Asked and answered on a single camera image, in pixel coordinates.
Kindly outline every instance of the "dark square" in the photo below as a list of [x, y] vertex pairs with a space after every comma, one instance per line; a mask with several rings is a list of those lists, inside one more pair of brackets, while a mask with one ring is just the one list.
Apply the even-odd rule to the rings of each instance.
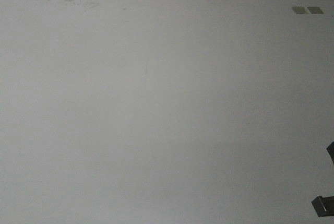
[[324, 12], [318, 6], [308, 6], [307, 9], [311, 14], [323, 14]]
[[307, 11], [306, 11], [305, 7], [303, 7], [303, 6], [293, 6], [292, 10], [296, 14], [307, 14]]

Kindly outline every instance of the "black object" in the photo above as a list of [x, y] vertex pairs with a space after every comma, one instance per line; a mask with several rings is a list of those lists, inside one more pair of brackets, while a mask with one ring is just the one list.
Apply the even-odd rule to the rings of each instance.
[[[334, 163], [334, 142], [332, 142], [326, 149]], [[312, 201], [312, 205], [319, 217], [334, 216], [334, 196], [318, 196]]]

